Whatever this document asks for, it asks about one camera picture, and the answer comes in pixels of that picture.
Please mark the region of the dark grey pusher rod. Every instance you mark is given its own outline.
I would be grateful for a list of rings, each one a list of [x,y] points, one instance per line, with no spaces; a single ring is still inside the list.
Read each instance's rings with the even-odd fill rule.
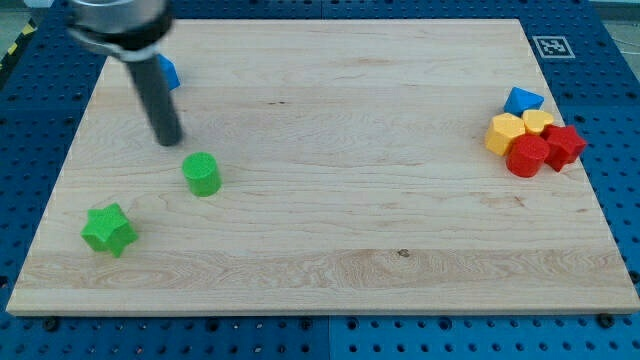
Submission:
[[[127,62],[126,67],[156,142],[161,146],[179,144],[182,140],[182,128],[158,56]]]

